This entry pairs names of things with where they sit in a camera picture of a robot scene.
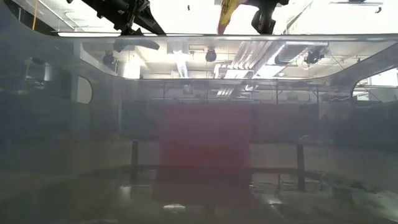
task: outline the black post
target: black post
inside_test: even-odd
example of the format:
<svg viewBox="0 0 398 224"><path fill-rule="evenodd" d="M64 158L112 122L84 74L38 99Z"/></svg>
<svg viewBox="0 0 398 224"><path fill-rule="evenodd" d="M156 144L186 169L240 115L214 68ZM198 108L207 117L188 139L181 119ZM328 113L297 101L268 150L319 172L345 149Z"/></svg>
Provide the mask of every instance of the black post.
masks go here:
<svg viewBox="0 0 398 224"><path fill-rule="evenodd" d="M163 101L165 101L166 97L166 81L163 80Z"/></svg>
<svg viewBox="0 0 398 224"><path fill-rule="evenodd" d="M276 83L276 104L279 104L279 83Z"/></svg>
<svg viewBox="0 0 398 224"><path fill-rule="evenodd" d="M138 170L137 170L137 165L138 165L138 141L133 140L132 141L132 147L131 147L131 173L130 173L130 181L134 182L138 179Z"/></svg>
<svg viewBox="0 0 398 224"><path fill-rule="evenodd" d="M206 90L206 103L208 102L208 100L209 100L209 88L210 88L210 83L209 83L209 81L207 82L207 90Z"/></svg>
<svg viewBox="0 0 398 224"><path fill-rule="evenodd" d="M305 191L305 168L304 168L304 146L301 143L297 144L297 180L298 190Z"/></svg>
<svg viewBox="0 0 398 224"><path fill-rule="evenodd" d="M317 87L317 105L318 105L318 108L319 108L319 89L318 89L318 87Z"/></svg>
<svg viewBox="0 0 398 224"><path fill-rule="evenodd" d="M280 181L280 174L278 174L278 191L282 190L282 183Z"/></svg>

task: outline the window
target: window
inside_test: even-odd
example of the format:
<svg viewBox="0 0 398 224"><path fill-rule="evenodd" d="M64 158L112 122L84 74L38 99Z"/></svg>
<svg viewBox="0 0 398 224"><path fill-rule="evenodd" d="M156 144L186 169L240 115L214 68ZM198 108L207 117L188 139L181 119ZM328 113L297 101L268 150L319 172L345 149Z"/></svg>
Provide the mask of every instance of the window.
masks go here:
<svg viewBox="0 0 398 224"><path fill-rule="evenodd" d="M34 57L26 61L25 84L27 92L44 93L77 103L88 104L92 97L88 80Z"/></svg>
<svg viewBox="0 0 398 224"><path fill-rule="evenodd" d="M391 102L398 99L398 69L382 72L359 81L353 97L358 101Z"/></svg>

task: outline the red panel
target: red panel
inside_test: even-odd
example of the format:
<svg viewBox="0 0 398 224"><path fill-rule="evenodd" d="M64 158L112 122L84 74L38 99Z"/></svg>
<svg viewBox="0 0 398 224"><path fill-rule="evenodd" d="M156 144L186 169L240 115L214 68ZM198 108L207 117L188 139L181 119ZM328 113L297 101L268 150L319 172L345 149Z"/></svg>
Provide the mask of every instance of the red panel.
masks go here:
<svg viewBox="0 0 398 224"><path fill-rule="evenodd" d="M251 108L168 105L160 123L160 183L169 202L228 205L247 196Z"/></svg>

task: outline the ceiling pipe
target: ceiling pipe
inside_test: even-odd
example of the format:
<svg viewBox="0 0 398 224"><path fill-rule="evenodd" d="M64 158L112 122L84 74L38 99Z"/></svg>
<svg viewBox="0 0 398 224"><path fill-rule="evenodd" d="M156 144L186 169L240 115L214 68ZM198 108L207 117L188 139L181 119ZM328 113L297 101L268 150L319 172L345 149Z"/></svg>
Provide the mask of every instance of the ceiling pipe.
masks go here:
<svg viewBox="0 0 398 224"><path fill-rule="evenodd" d="M271 41L265 41L262 43L262 45L259 46L259 51L255 55L253 60L248 63L248 69L252 70L253 67L263 58L271 43Z"/></svg>
<svg viewBox="0 0 398 224"><path fill-rule="evenodd" d="M262 48L263 44L264 44L263 42L257 42L257 41L252 43L252 52L243 62L243 69L249 69L249 64L257 58L258 52Z"/></svg>
<svg viewBox="0 0 398 224"><path fill-rule="evenodd" d="M243 49L242 49L242 54L239 58L237 58L236 64L233 67L234 69L239 69L239 63L245 58L246 52L248 51L249 46L250 46L250 42L245 41Z"/></svg>
<svg viewBox="0 0 398 224"><path fill-rule="evenodd" d="M267 56L270 53L270 50L272 52L272 49L270 49L270 47L272 46L272 43L274 43L273 41L267 41L261 48L261 50L259 51L256 60L253 60L250 64L249 64L249 69L251 70L256 70L256 67L259 64L264 64L267 61Z"/></svg>
<svg viewBox="0 0 398 224"><path fill-rule="evenodd" d="M239 47L238 53L235 55L235 58L232 61L231 68L233 68L233 69L238 69L239 68L238 67L239 62L242 60L242 57L244 56L244 53L246 52L246 49L248 48L248 46L249 46L249 42L247 42L247 41L243 41L241 43L241 46Z"/></svg>
<svg viewBox="0 0 398 224"><path fill-rule="evenodd" d="M246 49L245 49L245 51L243 53L243 56L238 62L238 69L244 69L244 67L243 67L244 62L248 60L248 58L250 56L250 53L253 50L253 45L254 44L255 44L255 42L253 42L253 41L248 42L248 45L247 45L247 47L246 47Z"/></svg>

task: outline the ceiling duct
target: ceiling duct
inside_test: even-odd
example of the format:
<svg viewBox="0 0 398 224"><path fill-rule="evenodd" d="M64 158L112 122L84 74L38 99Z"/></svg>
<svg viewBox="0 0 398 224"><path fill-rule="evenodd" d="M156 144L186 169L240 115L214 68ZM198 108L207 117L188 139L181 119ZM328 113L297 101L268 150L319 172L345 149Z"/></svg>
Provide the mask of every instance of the ceiling duct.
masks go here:
<svg viewBox="0 0 398 224"><path fill-rule="evenodd" d="M262 68L265 64L270 61L272 57L275 57L279 54L279 52L284 47L285 42L271 42L270 46L268 46L267 50L260 56L260 60L253 66L254 73L257 73L260 68Z"/></svg>
<svg viewBox="0 0 398 224"><path fill-rule="evenodd" d="M257 42L248 42L247 47L244 49L244 53L242 58L238 61L238 69L244 69L243 65L250 59L252 54L253 47L257 44Z"/></svg>
<svg viewBox="0 0 398 224"><path fill-rule="evenodd" d="M306 45L287 45L285 44L275 57L276 65L288 65L297 56L299 56L305 49Z"/></svg>

